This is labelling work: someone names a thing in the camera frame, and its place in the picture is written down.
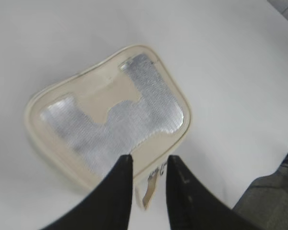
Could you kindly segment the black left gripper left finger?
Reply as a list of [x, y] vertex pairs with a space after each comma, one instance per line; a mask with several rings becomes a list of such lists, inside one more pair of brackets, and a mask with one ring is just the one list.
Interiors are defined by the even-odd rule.
[[46, 230], [126, 230], [133, 195], [133, 159], [119, 157], [104, 180]]

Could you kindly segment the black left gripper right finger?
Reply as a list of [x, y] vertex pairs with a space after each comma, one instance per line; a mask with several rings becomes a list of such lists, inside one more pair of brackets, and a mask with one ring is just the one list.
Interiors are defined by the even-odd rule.
[[168, 157], [166, 203], [172, 230], [248, 229], [248, 222], [216, 199], [177, 155]]

